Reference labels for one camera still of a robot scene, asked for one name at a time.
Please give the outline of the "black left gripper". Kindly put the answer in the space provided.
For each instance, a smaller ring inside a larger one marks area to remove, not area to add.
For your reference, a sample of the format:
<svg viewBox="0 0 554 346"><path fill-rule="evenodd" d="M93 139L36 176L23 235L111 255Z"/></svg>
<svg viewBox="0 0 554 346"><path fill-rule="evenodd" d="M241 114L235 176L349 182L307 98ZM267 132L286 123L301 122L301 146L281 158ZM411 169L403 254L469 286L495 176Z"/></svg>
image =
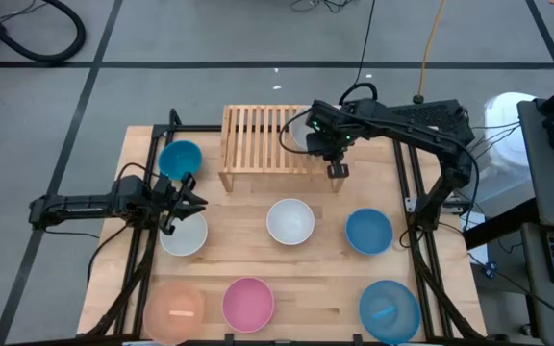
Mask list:
<svg viewBox="0 0 554 346"><path fill-rule="evenodd" d="M176 188L165 176L159 176L157 182L153 185L150 194L150 215L157 217L163 212L167 212L170 217L185 220L205 209L208 201L193 193L196 186L196 180L190 172L186 172L182 178L182 200L189 205L176 206L178 195Z"/></svg>

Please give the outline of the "off-white bowl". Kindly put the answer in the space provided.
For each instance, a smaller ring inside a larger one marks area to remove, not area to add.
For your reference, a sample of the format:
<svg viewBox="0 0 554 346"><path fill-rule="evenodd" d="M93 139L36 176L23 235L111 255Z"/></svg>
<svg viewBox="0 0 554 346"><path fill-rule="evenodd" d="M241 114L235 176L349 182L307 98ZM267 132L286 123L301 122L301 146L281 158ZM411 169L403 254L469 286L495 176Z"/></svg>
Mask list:
<svg viewBox="0 0 554 346"><path fill-rule="evenodd" d="M176 257L186 257L198 252L208 238L208 224L201 213L196 213L185 220L174 219L171 225L175 227L172 235L160 232L160 242L168 254Z"/></svg>

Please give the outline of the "teal bowl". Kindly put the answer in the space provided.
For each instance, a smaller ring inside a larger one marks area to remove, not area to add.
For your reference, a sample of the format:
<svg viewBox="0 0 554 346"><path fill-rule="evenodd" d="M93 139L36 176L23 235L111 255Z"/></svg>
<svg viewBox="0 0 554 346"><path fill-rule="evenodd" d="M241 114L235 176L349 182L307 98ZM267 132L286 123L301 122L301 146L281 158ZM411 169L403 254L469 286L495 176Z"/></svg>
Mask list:
<svg viewBox="0 0 554 346"><path fill-rule="evenodd" d="M189 140L167 144L158 159L160 172L171 180L181 180L186 173L196 174L202 166L202 151Z"/></svg>

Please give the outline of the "white bowl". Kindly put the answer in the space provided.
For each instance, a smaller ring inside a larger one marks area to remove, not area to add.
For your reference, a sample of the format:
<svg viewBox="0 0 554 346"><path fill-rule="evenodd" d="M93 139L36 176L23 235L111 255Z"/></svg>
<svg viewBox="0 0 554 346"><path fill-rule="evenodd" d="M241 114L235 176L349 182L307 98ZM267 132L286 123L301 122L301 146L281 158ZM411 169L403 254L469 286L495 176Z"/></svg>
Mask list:
<svg viewBox="0 0 554 346"><path fill-rule="evenodd" d="M266 227L277 242L288 246L299 245L312 235L315 216L303 201L287 198L276 202L269 209Z"/></svg>

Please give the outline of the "translucent orange bowl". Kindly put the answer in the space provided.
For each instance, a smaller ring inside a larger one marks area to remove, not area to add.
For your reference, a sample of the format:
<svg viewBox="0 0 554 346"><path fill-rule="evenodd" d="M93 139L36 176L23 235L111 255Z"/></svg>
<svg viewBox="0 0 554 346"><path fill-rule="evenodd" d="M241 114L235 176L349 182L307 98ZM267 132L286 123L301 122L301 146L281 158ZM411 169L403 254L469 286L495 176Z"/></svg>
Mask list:
<svg viewBox="0 0 554 346"><path fill-rule="evenodd" d="M195 286L179 282L162 284L146 302L144 331L162 345L181 344L200 333L204 310L203 295Z"/></svg>

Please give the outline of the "pink bowl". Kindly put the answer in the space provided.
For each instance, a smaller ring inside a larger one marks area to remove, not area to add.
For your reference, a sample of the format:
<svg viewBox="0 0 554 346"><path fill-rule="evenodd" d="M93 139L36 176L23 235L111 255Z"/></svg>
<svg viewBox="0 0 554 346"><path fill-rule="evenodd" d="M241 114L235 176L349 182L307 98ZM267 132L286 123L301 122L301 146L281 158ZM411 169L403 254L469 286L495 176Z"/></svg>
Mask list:
<svg viewBox="0 0 554 346"><path fill-rule="evenodd" d="M254 333L261 330L272 317L273 292L259 278L239 278L225 290L221 308L230 328L239 333Z"/></svg>

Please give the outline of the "translucent light blue bowl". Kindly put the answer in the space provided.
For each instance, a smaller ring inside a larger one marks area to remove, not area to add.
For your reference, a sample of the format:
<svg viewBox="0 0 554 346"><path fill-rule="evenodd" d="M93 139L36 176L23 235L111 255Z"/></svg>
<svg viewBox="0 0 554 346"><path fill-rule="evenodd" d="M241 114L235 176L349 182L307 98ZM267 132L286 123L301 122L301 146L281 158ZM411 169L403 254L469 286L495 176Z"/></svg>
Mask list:
<svg viewBox="0 0 554 346"><path fill-rule="evenodd" d="M390 345L409 342L421 319L414 294L405 285L391 280L375 282L363 291L359 316L371 336Z"/></svg>

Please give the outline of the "wooden slatted shelf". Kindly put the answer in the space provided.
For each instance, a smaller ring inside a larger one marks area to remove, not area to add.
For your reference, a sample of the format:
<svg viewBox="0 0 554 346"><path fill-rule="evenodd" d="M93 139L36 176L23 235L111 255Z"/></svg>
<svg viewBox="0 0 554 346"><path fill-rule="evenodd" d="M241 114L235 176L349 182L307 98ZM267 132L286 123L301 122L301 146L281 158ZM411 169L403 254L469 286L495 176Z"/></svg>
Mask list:
<svg viewBox="0 0 554 346"><path fill-rule="evenodd" d="M284 126L300 105L228 105L223 110L219 179L226 192L242 178L288 192L340 192L344 179L329 179L327 163L303 155Z"/></svg>

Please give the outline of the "black perforated computer box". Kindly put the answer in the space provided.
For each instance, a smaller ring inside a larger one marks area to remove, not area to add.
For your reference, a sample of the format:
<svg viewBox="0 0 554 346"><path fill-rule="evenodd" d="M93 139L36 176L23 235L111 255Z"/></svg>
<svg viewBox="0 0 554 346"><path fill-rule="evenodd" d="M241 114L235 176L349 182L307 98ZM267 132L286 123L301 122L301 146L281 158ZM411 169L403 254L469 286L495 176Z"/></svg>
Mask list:
<svg viewBox="0 0 554 346"><path fill-rule="evenodd" d="M468 111L455 99L390 107L390 110L407 120L413 120L417 125L453 136L463 145L468 145L474 139Z"/></svg>

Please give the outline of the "white plastic bin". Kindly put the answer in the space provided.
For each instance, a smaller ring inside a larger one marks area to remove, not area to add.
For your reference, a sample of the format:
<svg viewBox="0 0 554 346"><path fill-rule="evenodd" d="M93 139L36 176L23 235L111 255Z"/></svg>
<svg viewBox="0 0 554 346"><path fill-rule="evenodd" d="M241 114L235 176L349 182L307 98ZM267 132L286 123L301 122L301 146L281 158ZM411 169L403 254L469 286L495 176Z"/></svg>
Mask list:
<svg viewBox="0 0 554 346"><path fill-rule="evenodd" d="M476 195L478 204L505 208L534 196L517 110L518 103L534 99L525 93L505 92L485 104L484 124L477 141L470 146L480 178L464 189Z"/></svg>

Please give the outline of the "black desk beam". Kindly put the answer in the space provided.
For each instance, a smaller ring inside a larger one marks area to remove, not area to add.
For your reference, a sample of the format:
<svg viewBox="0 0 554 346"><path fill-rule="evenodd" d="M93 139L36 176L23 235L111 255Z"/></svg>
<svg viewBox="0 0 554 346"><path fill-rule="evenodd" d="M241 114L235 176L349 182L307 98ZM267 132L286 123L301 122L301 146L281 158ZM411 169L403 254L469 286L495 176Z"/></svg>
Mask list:
<svg viewBox="0 0 554 346"><path fill-rule="evenodd" d="M465 231L467 250L485 245L504 235L517 231L522 224L538 223L539 209L535 198L529 199L494 218Z"/></svg>

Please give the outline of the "black metal table frame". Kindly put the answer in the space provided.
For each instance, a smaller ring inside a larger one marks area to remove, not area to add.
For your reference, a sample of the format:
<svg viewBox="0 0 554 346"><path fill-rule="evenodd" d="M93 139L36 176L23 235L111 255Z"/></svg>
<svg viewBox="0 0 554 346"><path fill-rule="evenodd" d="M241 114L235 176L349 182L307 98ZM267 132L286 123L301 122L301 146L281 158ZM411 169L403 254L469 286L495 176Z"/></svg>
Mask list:
<svg viewBox="0 0 554 346"><path fill-rule="evenodd" d="M358 315L363 290L389 279L408 287L421 303L424 322L415 340L461 338L456 325L431 288L416 275L406 236L404 199L415 190L415 177L430 183L439 173L437 161L420 153L411 157L406 145L380 137L361 140L349 149L350 175L334 192L324 175L297 176L292 185L279 175L241 175L226 191L219 179L223 136L216 125L182 125L174 138L196 143L203 165L195 192L208 201L209 237L195 255L177 258L157 248L150 276L134 290L121 317L121 332L140 335L141 300L157 284L183 281L203 293L205 314L196 337L199 344L232 340L235 344L372 342ZM270 206L284 198L307 203L315 230L300 246L274 241L266 228ZM383 254L357 253L345 237L348 215L360 208L384 213L394 241ZM240 277L258 277L271 287L275 311L261 330L244 334L230 328L221 313L227 286Z"/></svg>

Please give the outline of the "silver metal bracket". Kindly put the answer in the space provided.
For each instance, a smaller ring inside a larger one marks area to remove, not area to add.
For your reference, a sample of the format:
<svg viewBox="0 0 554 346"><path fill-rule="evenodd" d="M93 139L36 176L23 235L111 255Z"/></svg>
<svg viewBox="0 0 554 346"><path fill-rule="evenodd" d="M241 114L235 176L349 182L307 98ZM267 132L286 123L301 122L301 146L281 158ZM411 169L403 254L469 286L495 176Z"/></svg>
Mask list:
<svg viewBox="0 0 554 346"><path fill-rule="evenodd" d="M409 213L421 212L428 203L426 196L406 197L404 199L405 209Z"/></svg>

